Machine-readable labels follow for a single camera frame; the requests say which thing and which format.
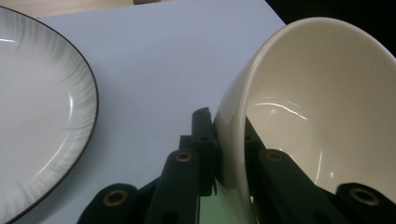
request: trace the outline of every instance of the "screw hole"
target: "screw hole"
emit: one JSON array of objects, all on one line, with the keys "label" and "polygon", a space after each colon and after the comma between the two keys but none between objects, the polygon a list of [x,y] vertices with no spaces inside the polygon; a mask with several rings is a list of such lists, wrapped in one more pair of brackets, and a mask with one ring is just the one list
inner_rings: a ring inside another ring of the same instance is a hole
[{"label": "screw hole", "polygon": [[371,206],[379,205],[379,199],[369,190],[354,188],[349,191],[353,199]]},{"label": "screw hole", "polygon": [[109,192],[103,199],[103,203],[108,207],[118,206],[126,201],[128,192],[123,189],[116,189]]},{"label": "screw hole", "polygon": [[177,161],[190,161],[192,159],[192,155],[188,152],[180,152],[176,155]]},{"label": "screw hole", "polygon": [[270,161],[282,161],[283,156],[277,152],[267,152],[267,159]]}]

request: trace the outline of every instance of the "ceramic plate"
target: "ceramic plate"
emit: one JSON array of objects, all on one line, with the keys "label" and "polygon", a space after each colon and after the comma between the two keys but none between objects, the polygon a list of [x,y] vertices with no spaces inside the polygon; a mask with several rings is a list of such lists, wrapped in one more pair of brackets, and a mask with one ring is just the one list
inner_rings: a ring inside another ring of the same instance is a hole
[{"label": "ceramic plate", "polygon": [[0,7],[0,223],[69,172],[96,121],[91,68],[64,37]]}]

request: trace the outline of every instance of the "white table surface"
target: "white table surface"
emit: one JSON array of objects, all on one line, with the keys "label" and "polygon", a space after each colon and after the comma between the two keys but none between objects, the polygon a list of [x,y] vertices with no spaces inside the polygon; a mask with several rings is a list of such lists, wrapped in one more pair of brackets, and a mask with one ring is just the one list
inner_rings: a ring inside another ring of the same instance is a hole
[{"label": "white table surface", "polygon": [[104,187],[141,188],[158,177],[179,137],[191,134],[191,113],[208,106],[213,117],[233,79],[284,26],[264,0],[175,0],[40,20],[92,67],[99,116],[76,167],[19,224],[76,223]]}]

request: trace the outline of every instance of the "white bowl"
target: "white bowl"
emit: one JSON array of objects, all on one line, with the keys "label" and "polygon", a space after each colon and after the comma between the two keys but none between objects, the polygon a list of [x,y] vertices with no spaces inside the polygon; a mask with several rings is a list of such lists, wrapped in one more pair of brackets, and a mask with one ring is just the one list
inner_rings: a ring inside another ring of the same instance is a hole
[{"label": "white bowl", "polygon": [[273,35],[215,117],[219,196],[232,223],[256,223],[245,170],[245,118],[318,186],[378,189],[396,202],[396,60],[343,21],[311,18]]}]

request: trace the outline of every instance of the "white plate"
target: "white plate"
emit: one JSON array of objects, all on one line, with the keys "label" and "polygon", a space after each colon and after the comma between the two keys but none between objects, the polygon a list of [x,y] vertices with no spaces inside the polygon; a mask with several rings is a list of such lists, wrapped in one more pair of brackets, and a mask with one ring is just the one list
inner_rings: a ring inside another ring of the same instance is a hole
[{"label": "white plate", "polygon": [[48,26],[0,7],[0,223],[69,172],[97,115],[91,68]]},{"label": "white plate", "polygon": [[245,117],[318,186],[357,182],[396,202],[396,60],[343,21],[311,18],[264,43],[215,118],[219,195],[233,223],[256,223],[245,170]]}]

